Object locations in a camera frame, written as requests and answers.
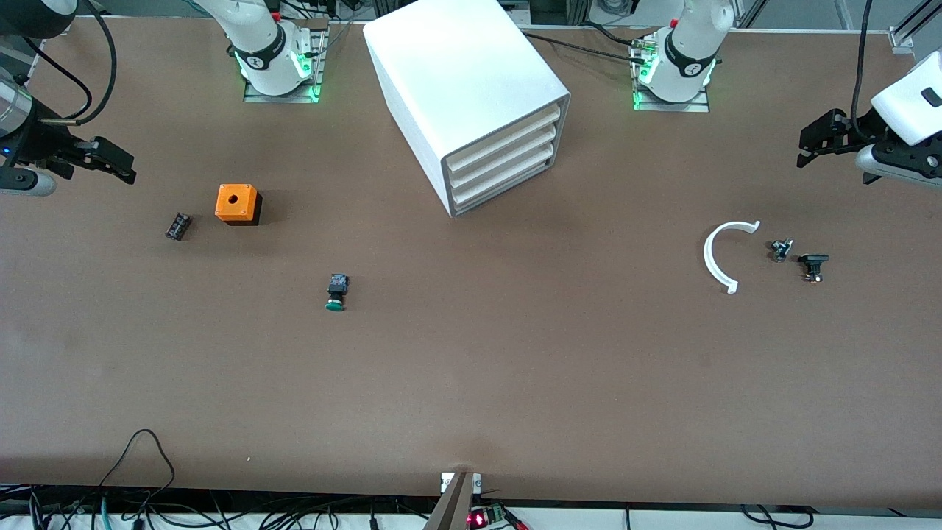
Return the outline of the lowest white cabinet drawer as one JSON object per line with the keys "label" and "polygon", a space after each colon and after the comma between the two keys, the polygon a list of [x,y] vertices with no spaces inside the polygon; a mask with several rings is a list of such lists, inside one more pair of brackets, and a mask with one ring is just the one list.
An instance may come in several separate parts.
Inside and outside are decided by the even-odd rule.
{"label": "lowest white cabinet drawer", "polygon": [[450,185],[454,211],[470,208],[472,202],[521,178],[525,172],[544,166],[552,155],[552,143],[539,142],[503,149],[465,170],[452,172]]}

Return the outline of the highest white cabinet drawer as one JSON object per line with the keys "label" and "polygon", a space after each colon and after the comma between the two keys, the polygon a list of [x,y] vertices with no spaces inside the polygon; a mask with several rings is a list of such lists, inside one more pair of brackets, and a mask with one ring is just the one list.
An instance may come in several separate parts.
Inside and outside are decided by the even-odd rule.
{"label": "highest white cabinet drawer", "polygon": [[471,165],[484,161],[487,155],[497,154],[501,149],[511,147],[514,142],[544,138],[552,141],[556,137],[556,124],[561,120],[562,107],[559,104],[548,105],[541,110],[525,117],[516,123],[510,124],[504,130],[498,130],[483,140],[465,147],[450,155],[445,160],[452,172],[469,168]]}

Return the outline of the middle white cabinet drawer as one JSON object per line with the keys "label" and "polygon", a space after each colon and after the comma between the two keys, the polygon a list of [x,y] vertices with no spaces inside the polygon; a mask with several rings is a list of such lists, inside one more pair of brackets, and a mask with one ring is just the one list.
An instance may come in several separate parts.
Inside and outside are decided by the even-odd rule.
{"label": "middle white cabinet drawer", "polygon": [[518,172],[539,167],[554,154],[556,125],[517,132],[508,138],[480,142],[448,158],[450,185],[454,194],[472,188],[495,186]]}

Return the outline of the white drawer cabinet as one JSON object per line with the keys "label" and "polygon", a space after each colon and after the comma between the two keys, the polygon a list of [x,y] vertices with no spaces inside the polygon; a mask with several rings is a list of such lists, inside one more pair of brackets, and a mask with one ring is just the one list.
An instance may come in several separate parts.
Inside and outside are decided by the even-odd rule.
{"label": "white drawer cabinet", "polygon": [[[570,92],[498,0],[415,0],[363,35],[387,108],[450,217],[555,163]],[[445,160],[554,104],[563,114],[548,163],[454,211]]]}

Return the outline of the orange box with hole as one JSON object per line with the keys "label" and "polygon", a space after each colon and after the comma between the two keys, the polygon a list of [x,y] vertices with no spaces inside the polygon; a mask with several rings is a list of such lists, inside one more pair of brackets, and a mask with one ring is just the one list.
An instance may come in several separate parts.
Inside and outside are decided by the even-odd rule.
{"label": "orange box with hole", "polygon": [[215,216],[229,226],[261,224],[263,195],[250,184],[222,184],[216,194]]}

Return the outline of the white curved plastic arc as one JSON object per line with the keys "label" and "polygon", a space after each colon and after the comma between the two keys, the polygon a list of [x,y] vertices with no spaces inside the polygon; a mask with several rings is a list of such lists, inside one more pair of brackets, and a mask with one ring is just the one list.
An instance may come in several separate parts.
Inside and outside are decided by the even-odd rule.
{"label": "white curved plastic arc", "polygon": [[736,281],[736,279],[731,278],[729,275],[726,274],[726,272],[723,271],[723,269],[720,268],[714,255],[715,239],[717,238],[717,235],[719,235],[721,232],[728,231],[728,230],[737,230],[737,231],[748,233],[748,234],[754,234],[754,232],[756,232],[757,229],[760,228],[761,225],[762,225],[762,222],[760,220],[756,220],[754,222],[730,221],[730,222],[726,222],[725,224],[718,225],[716,228],[713,229],[713,231],[709,233],[707,238],[704,239],[704,245],[703,245],[703,251],[702,251],[704,265],[706,265],[706,269],[710,273],[710,275],[717,282],[719,282],[720,285],[726,288],[726,293],[729,295],[736,294],[737,291],[739,291],[739,281]]}

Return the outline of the circuit board with red light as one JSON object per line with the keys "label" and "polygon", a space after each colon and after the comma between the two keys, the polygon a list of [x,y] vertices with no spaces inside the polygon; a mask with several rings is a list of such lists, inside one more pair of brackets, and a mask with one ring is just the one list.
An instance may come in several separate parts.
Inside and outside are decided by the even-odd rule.
{"label": "circuit board with red light", "polygon": [[516,526],[502,504],[492,503],[469,511],[467,530],[516,530]]}

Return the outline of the aluminium frame profile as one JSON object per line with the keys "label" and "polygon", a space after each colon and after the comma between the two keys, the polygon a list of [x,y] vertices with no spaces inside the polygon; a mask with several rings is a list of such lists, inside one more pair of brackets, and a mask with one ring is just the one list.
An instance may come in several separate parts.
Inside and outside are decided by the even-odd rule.
{"label": "aluminium frame profile", "polygon": [[914,9],[888,31],[893,54],[912,54],[914,37],[942,14],[942,0],[919,0]]}

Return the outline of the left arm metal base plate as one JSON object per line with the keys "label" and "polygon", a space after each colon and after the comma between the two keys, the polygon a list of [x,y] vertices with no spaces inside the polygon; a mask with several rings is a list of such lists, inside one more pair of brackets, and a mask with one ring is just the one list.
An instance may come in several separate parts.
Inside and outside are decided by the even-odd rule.
{"label": "left arm metal base plate", "polygon": [[634,110],[707,112],[707,85],[717,58],[681,58],[677,65],[664,54],[666,37],[662,30],[633,40],[629,57],[638,60],[631,67]]}

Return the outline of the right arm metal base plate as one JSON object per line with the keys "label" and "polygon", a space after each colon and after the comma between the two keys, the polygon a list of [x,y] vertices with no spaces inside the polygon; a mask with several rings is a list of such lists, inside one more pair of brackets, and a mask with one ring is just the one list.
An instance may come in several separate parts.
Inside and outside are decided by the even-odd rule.
{"label": "right arm metal base plate", "polygon": [[316,104],[319,103],[327,48],[330,44],[328,26],[308,28],[294,26],[291,21],[282,20],[279,26],[285,30],[286,43],[279,56],[270,63],[270,70],[275,71],[286,81],[279,80],[276,88],[286,88],[290,81],[297,81],[291,91],[281,94],[267,94],[259,91],[244,78],[243,100],[247,103],[270,104]]}

